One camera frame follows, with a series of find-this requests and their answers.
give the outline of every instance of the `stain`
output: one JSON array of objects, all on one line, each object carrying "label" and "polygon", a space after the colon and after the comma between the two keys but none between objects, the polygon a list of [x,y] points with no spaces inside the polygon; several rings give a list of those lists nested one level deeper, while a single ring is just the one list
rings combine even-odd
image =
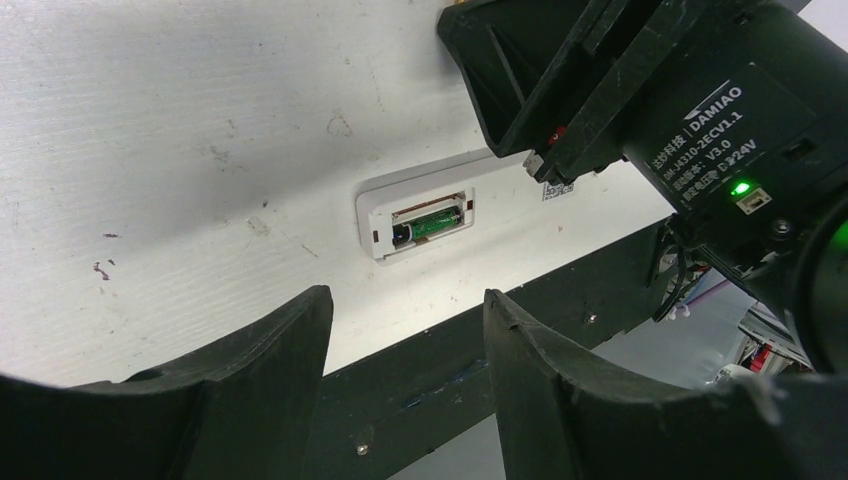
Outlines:
[{"label": "stain", "polygon": [[100,274],[104,282],[109,281],[109,274],[100,269],[100,262],[94,262],[93,270]]},{"label": "stain", "polygon": [[377,92],[377,105],[380,106],[383,113],[386,113],[386,109],[383,107],[383,97],[380,94],[380,85],[377,83],[377,76],[374,75],[374,67],[371,65],[371,58],[366,57],[366,60],[368,61],[368,70],[371,72],[371,81],[374,83],[374,91]]},{"label": "stain", "polygon": [[257,237],[267,237],[271,233],[271,229],[259,217],[250,217],[247,219],[247,226],[253,231]]},{"label": "stain", "polygon": [[327,123],[327,133],[335,136],[350,137],[353,135],[353,129],[348,125],[347,120],[341,115],[337,115],[330,119]]},{"label": "stain", "polygon": [[301,246],[301,248],[303,248],[304,250],[306,250],[306,251],[307,251],[310,255],[312,255],[312,256],[313,256],[313,257],[315,257],[315,258],[318,258],[318,255],[316,255],[316,254],[315,254],[315,252],[313,252],[312,250],[310,250],[310,249],[309,249],[309,247],[307,247],[306,245],[304,245],[304,244],[302,244],[302,243],[300,244],[300,246]]},{"label": "stain", "polygon": [[215,157],[215,160],[217,160],[219,163],[226,165],[230,162],[229,150],[225,150],[222,152],[218,150],[218,147],[212,145],[211,147],[209,147],[209,151],[212,152],[212,156]]}]

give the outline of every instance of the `table surface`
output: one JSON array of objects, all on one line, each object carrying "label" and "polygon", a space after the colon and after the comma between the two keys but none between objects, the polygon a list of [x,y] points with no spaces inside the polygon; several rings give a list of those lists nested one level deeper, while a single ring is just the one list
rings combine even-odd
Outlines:
[{"label": "table surface", "polygon": [[[484,147],[448,3],[0,0],[0,371],[120,381],[327,284],[331,372],[670,213],[619,164],[368,258],[363,182]],[[539,193],[505,162],[483,194]]]}]

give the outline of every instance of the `black metal beam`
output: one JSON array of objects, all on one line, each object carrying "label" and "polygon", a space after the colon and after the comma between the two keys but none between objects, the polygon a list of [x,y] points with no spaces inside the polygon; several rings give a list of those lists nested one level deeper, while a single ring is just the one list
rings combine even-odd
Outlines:
[{"label": "black metal beam", "polygon": [[[593,348],[644,322],[661,302],[666,281],[646,287],[658,229],[634,233],[508,294],[541,322]],[[492,415],[482,320],[481,304],[325,377],[304,477],[382,480]]]}]

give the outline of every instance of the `battery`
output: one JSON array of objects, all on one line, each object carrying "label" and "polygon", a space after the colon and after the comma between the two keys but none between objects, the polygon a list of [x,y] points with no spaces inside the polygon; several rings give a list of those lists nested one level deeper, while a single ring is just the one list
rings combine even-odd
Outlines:
[{"label": "battery", "polygon": [[462,212],[458,207],[446,208],[438,212],[424,215],[392,227],[392,244],[394,246],[418,240],[419,238],[447,230],[462,221]]}]

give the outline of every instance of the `qr code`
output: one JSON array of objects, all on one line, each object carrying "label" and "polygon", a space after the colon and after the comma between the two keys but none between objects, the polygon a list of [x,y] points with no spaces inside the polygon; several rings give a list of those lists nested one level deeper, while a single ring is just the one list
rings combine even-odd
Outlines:
[{"label": "qr code", "polygon": [[565,195],[568,192],[574,191],[574,184],[571,185],[551,185],[550,183],[545,182],[545,188],[542,189],[542,201],[547,202],[552,198],[559,197],[561,195]]}]

